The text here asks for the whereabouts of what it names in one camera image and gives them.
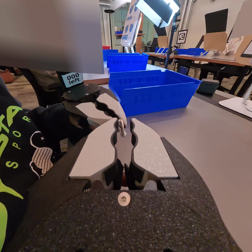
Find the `long wooden desk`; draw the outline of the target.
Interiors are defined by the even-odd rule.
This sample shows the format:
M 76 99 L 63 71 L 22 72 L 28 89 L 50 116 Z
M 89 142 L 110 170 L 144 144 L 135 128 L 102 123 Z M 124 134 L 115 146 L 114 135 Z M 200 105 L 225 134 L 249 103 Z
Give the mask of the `long wooden desk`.
M 170 55 L 170 59 L 176 59 L 181 61 L 181 64 L 188 67 L 194 67 L 194 68 L 200 68 L 200 69 L 211 69 L 214 70 L 217 68 L 217 66 L 207 66 L 207 64 L 199 64 L 195 63 L 195 61 L 202 61 L 202 62 L 209 62 L 213 64 L 218 65 L 231 65 L 236 67 L 242 67 L 241 73 L 238 76 L 237 80 L 233 84 L 232 88 L 230 90 L 221 88 L 221 90 L 228 91 L 229 94 L 234 95 L 238 87 L 240 86 L 242 80 L 245 76 L 248 76 L 248 79 L 245 81 L 245 83 L 242 85 L 240 90 L 237 93 L 238 97 L 244 97 L 245 93 L 251 86 L 251 63 L 246 63 L 246 65 L 242 62 L 239 62 L 237 60 L 227 59 L 227 58 L 208 58 L 208 57 L 199 57 L 199 56 L 191 56 L 191 55 Z

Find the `black floor lamp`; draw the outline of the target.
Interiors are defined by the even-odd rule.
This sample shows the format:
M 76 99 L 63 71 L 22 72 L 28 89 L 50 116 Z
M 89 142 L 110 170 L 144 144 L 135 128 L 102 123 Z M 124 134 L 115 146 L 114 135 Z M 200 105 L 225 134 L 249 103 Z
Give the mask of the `black floor lamp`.
M 111 27 L 111 14 L 113 14 L 115 11 L 112 10 L 112 9 L 105 9 L 104 12 L 109 15 L 110 42 L 111 42 L 111 49 L 113 49 L 113 44 L 112 44 L 112 27 Z

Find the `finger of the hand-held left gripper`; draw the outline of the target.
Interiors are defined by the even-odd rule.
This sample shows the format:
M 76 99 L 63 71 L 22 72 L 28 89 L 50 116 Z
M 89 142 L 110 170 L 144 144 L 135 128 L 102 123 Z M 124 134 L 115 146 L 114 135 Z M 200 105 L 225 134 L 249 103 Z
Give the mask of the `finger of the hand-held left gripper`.
M 107 93 L 103 93 L 96 98 L 97 103 L 104 104 L 108 111 L 112 111 L 118 119 L 122 119 L 124 127 L 127 127 L 127 119 L 121 104 Z
M 80 103 L 76 105 L 76 108 L 87 117 L 88 123 L 94 127 L 99 127 L 112 119 L 118 120 L 118 118 L 107 115 L 104 111 L 97 109 L 92 102 Z

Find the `long thin silver bolt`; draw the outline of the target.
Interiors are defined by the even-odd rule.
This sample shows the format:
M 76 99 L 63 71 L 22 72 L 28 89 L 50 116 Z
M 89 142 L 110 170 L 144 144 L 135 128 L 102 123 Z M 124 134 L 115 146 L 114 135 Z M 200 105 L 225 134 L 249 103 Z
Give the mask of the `long thin silver bolt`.
M 127 135 L 127 133 L 125 132 L 124 123 L 123 123 L 122 119 L 118 120 L 118 125 L 119 125 L 119 127 L 121 129 L 121 137 L 125 137 Z

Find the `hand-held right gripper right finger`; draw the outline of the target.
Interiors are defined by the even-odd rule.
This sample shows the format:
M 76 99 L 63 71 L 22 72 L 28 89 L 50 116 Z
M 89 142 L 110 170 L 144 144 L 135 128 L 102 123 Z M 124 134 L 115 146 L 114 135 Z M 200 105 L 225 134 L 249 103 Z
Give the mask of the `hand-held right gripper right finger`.
M 130 131 L 133 148 L 129 172 L 135 185 L 179 178 L 158 133 L 136 118 L 130 120 Z

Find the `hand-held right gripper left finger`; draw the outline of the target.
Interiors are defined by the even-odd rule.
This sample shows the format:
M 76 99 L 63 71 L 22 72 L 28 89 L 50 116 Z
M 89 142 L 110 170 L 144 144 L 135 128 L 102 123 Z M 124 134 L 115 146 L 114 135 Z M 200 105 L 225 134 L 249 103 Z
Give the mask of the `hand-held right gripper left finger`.
M 87 137 L 69 174 L 70 179 L 100 181 L 114 185 L 118 173 L 117 133 L 118 119 L 112 118 L 93 130 Z

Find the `person's left forearm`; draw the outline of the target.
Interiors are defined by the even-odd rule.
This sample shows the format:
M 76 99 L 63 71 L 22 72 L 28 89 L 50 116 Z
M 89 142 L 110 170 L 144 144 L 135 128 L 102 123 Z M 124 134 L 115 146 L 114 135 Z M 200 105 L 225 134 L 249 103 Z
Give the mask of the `person's left forearm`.
M 27 112 L 27 116 L 44 136 L 57 140 L 68 138 L 72 145 L 90 134 L 87 120 L 69 112 L 63 103 L 48 108 L 36 107 Z

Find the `roll-up banner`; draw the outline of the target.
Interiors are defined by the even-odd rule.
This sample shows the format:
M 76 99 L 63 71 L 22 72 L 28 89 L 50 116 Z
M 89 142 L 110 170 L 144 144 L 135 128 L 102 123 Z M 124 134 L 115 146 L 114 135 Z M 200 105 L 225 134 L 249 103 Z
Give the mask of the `roll-up banner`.
M 130 3 L 121 38 L 121 46 L 133 48 L 136 43 L 142 20 L 142 13 L 137 7 L 138 2 L 139 0 L 132 0 Z

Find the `studio light on stand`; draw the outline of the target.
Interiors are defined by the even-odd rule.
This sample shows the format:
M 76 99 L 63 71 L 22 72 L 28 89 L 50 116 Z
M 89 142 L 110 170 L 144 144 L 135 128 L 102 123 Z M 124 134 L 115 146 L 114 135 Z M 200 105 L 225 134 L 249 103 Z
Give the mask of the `studio light on stand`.
M 178 27 L 176 23 L 180 21 L 178 16 L 180 15 L 181 4 L 178 0 L 139 0 L 136 7 L 159 28 L 167 27 L 172 23 L 165 61 L 165 69 L 167 69 L 172 52 L 174 33 Z

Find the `white sign stand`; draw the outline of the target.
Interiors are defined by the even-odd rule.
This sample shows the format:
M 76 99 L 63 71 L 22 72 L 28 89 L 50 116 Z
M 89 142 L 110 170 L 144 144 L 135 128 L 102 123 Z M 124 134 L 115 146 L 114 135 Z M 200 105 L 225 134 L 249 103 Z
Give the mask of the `white sign stand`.
M 219 105 L 231 109 L 234 112 L 245 115 L 252 118 L 252 100 L 250 100 L 250 94 L 252 91 L 252 85 L 248 88 L 245 95 L 240 97 L 235 97 L 219 102 Z

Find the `grey tool case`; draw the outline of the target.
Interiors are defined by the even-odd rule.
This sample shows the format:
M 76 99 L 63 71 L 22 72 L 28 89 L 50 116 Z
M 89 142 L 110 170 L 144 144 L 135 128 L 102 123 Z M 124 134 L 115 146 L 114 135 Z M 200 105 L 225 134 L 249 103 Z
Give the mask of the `grey tool case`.
M 203 78 L 202 82 L 200 83 L 197 89 L 197 93 L 213 95 L 216 92 L 219 85 L 220 85 L 220 82 L 218 80 L 210 80 L 210 79 Z

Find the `black printed shirt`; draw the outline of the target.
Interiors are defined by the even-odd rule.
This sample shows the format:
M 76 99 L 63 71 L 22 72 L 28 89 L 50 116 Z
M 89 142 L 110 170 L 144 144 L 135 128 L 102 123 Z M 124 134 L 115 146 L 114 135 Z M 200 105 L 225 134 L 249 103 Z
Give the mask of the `black printed shirt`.
M 61 157 L 61 148 L 0 84 L 0 240 L 7 247 L 27 211 L 28 191 Z

